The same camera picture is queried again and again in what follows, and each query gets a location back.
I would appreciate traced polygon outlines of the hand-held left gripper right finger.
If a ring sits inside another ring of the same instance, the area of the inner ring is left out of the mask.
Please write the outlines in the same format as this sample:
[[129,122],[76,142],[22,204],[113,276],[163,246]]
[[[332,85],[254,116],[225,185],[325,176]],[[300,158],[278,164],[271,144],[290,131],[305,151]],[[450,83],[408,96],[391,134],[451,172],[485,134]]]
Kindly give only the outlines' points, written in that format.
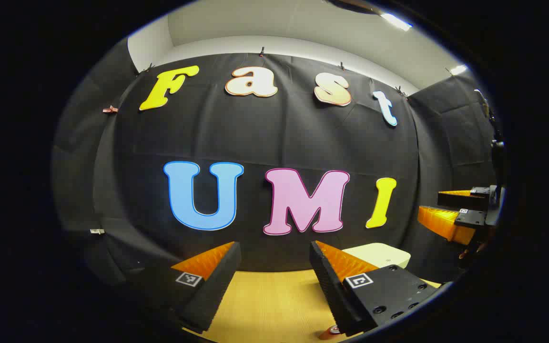
[[377,267],[320,241],[311,242],[309,260],[338,330],[347,336],[410,315],[438,291],[399,265]]

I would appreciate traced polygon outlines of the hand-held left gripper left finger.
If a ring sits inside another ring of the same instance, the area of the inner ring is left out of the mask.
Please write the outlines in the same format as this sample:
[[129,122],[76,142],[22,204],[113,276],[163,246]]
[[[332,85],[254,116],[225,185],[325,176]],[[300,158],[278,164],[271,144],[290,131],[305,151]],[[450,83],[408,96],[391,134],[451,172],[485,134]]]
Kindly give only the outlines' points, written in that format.
[[229,242],[179,263],[151,263],[127,285],[158,321],[201,334],[209,330],[238,266],[241,244]]

